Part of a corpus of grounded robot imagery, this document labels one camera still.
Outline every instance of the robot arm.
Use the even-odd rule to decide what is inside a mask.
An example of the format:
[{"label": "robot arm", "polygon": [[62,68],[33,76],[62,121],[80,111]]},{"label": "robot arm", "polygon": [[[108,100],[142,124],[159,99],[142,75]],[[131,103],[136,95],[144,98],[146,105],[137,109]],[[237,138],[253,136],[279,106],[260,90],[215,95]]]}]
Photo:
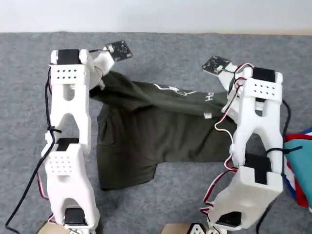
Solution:
[{"label": "robot arm", "polygon": [[[47,173],[47,193],[57,224],[75,229],[80,234],[95,234],[100,219],[92,185],[87,177],[84,157],[91,151],[91,118],[89,116],[89,91],[104,89],[102,77],[115,62],[131,58],[124,41],[111,43],[92,59],[88,50],[66,49],[51,53],[51,126],[64,129],[64,122],[72,115],[79,128],[77,138],[63,138],[54,132],[55,145],[44,161]],[[74,90],[72,99],[68,97]],[[44,156],[52,144],[48,131]]]},{"label": "robot arm", "polygon": [[283,191],[282,151],[272,150],[268,157],[246,153],[253,133],[260,136],[266,151],[283,148],[279,129],[283,76],[249,63],[235,66],[217,56],[211,57],[203,69],[218,77],[228,91],[228,103],[222,112],[237,124],[230,147],[235,175],[206,212],[210,233],[226,234],[249,228]]}]

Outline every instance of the white graphic print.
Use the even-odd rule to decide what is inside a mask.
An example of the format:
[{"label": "white graphic print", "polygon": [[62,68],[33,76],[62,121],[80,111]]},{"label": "white graphic print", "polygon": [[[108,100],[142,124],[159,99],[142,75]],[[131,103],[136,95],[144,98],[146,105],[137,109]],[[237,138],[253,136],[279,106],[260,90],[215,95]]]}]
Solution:
[{"label": "white graphic print", "polygon": [[205,97],[206,98],[205,101],[211,101],[213,100],[213,97],[214,97],[214,93],[208,93],[208,95]]},{"label": "white graphic print", "polygon": [[168,88],[161,88],[158,84],[153,84],[153,85],[155,85],[160,90],[172,90],[172,91],[175,91],[177,94],[180,94],[183,96],[187,96],[188,94],[196,93],[196,91],[191,91],[191,92],[186,93],[186,92],[180,91],[178,88],[172,87],[172,86],[168,86]]}]

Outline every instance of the dark green t-shirt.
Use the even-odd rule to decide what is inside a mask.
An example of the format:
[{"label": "dark green t-shirt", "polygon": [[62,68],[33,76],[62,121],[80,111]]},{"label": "dark green t-shirt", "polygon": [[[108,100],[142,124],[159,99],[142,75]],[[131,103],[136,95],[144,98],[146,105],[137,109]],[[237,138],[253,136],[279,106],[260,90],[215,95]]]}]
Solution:
[{"label": "dark green t-shirt", "polygon": [[[203,93],[131,81],[120,73],[103,78],[105,89],[90,96],[103,105],[97,137],[97,165],[102,189],[150,181],[162,162],[214,162],[229,156],[231,140],[214,125],[227,93]],[[219,126],[231,133],[226,118]]]}]

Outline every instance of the wire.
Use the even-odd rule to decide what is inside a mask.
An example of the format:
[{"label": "wire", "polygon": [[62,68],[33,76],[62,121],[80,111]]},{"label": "wire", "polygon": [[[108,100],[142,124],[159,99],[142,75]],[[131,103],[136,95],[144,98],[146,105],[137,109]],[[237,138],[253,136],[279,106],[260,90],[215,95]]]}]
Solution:
[{"label": "wire", "polygon": [[49,197],[44,194],[44,189],[42,186],[42,181],[41,181],[39,172],[36,173],[36,176],[37,176],[37,184],[38,184],[38,188],[39,188],[39,192],[40,192],[41,197],[45,200],[49,200]]},{"label": "wire", "polygon": [[[232,106],[233,103],[234,103],[235,98],[237,97],[238,90],[239,90],[239,88],[240,88],[241,86],[242,86],[242,84],[238,86],[238,88],[237,88],[237,90],[236,90],[236,92],[235,92],[235,94],[234,94],[234,96],[233,96],[233,98],[232,98],[230,104],[229,104],[228,107],[226,108],[226,110],[225,110],[225,112],[224,112],[222,118],[214,125],[214,128],[215,128],[218,132],[226,132],[226,133],[228,133],[228,135],[229,135],[230,138],[231,138],[232,145],[234,144],[234,140],[233,140],[232,134],[231,134],[228,130],[226,130],[226,129],[219,129],[219,128],[217,128],[217,125],[220,124],[220,123],[225,119],[225,117],[227,116],[229,110],[231,109],[231,106]],[[230,160],[232,159],[232,155],[233,155],[233,153],[231,152],[231,153],[230,153],[230,156],[224,161],[224,167],[225,167],[226,169],[228,169],[228,170],[225,171],[225,172],[223,172],[223,173],[221,173],[220,175],[218,175],[218,176],[213,180],[213,182],[210,184],[210,186],[209,186],[209,188],[208,188],[208,190],[207,190],[207,192],[206,192],[206,194],[205,194],[205,196],[204,196],[204,198],[203,198],[203,203],[204,203],[205,205],[208,205],[208,206],[210,206],[210,207],[213,207],[213,206],[214,206],[213,203],[207,202],[207,200],[208,200],[208,197],[210,196],[210,194],[211,194],[213,188],[214,188],[215,185],[217,184],[217,182],[218,182],[226,173],[228,173],[228,172],[236,173],[236,172],[237,172],[237,168],[234,168],[234,167],[229,166]],[[208,216],[208,210],[209,210],[209,207],[201,208],[201,209],[200,209],[200,211],[201,211],[203,214],[207,215],[207,216]]]},{"label": "wire", "polygon": [[15,216],[15,214],[17,213],[17,211],[19,210],[21,204],[23,203],[23,201],[25,200],[26,198],[26,195],[30,189],[30,186],[32,184],[32,182],[34,181],[34,178],[40,168],[40,166],[42,165],[42,163],[44,162],[44,160],[48,157],[49,153],[51,152],[54,144],[55,144],[55,136],[53,134],[53,131],[56,131],[56,132],[61,132],[60,130],[57,130],[54,128],[54,126],[51,126],[51,120],[50,120],[50,114],[49,114],[49,100],[48,100],[48,89],[49,89],[49,81],[50,81],[50,69],[48,71],[48,79],[47,79],[47,82],[45,84],[45,87],[44,87],[44,97],[45,97],[45,111],[46,111],[46,117],[47,117],[47,124],[48,124],[48,128],[47,130],[49,131],[51,137],[52,137],[52,143],[50,145],[50,147],[48,148],[48,150],[46,151],[46,153],[43,155],[43,157],[39,160],[39,162],[37,163],[30,179],[29,179],[29,182],[17,204],[17,206],[15,207],[15,209],[13,210],[12,214],[10,215],[10,217],[8,218],[8,220],[6,221],[5,223],[5,228],[14,232],[14,233],[17,233],[17,234],[20,234],[19,231],[15,230],[14,228],[11,228],[9,227],[9,224],[11,222],[11,220],[13,219],[13,217]]},{"label": "wire", "polygon": [[98,52],[98,51],[105,52],[105,51],[107,51],[107,50],[103,50],[103,49],[93,49],[93,50],[89,50],[89,53],[94,53],[94,52]]},{"label": "wire", "polygon": [[213,226],[213,228],[218,232],[218,234],[221,234],[221,232],[217,228],[215,228],[215,226]]},{"label": "wire", "polygon": [[80,234],[79,232],[77,232],[77,229],[76,229],[76,231],[74,229],[71,229],[71,228],[69,230],[71,230],[72,232],[74,232],[76,234]]},{"label": "wire", "polygon": [[[282,133],[282,136],[283,136],[283,145],[285,144],[285,136],[286,136],[286,132],[287,132],[287,129],[288,129],[288,126],[289,126],[289,123],[291,121],[291,118],[292,118],[292,110],[290,108],[290,106],[288,105],[288,103],[282,99],[282,102],[283,104],[285,105],[286,109],[287,109],[287,118],[286,118],[286,122],[285,122],[285,126],[284,126],[284,129],[283,129],[283,133]],[[282,164],[282,176],[284,177],[285,176],[285,168],[284,168],[284,163],[285,163],[285,159],[284,159],[284,155],[282,157],[282,160],[283,160],[283,164]],[[263,215],[260,217],[258,223],[257,223],[257,226],[256,226],[256,233],[259,234],[259,230],[260,230],[260,226],[263,222],[263,220],[265,219],[265,217],[267,216],[267,214],[269,213],[269,211],[271,210],[273,204],[275,203],[276,199],[273,200],[269,205],[268,207],[266,208],[265,212],[263,213]]]}]

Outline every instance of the gray carpet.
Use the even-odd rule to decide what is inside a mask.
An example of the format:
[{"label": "gray carpet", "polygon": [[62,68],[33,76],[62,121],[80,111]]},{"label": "gray carpet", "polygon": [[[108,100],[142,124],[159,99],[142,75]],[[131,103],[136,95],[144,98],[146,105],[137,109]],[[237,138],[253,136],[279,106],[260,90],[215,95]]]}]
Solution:
[{"label": "gray carpet", "polygon": [[[0,34],[0,233],[10,233],[4,223],[16,206],[45,145],[44,83],[53,49],[101,48],[125,39],[134,57],[115,65],[133,80],[156,82],[203,92],[222,90],[218,80],[201,71],[211,55],[234,64],[251,62],[284,74],[284,98],[292,108],[288,132],[312,126],[312,37],[176,34]],[[98,188],[95,142],[96,116],[101,104],[90,103],[93,149],[85,159],[95,189],[106,234],[158,234],[166,223],[205,222],[198,209],[210,182],[223,170],[221,163],[163,163],[153,181],[118,191]],[[281,127],[286,109],[281,111]],[[76,134],[73,125],[66,129]],[[247,147],[263,150],[257,138]],[[231,176],[224,178],[212,197]],[[50,214],[36,184],[31,187],[11,226],[33,234]],[[300,208],[285,191],[262,226],[262,234],[311,233],[312,214]],[[237,233],[253,234],[254,226]]]}]

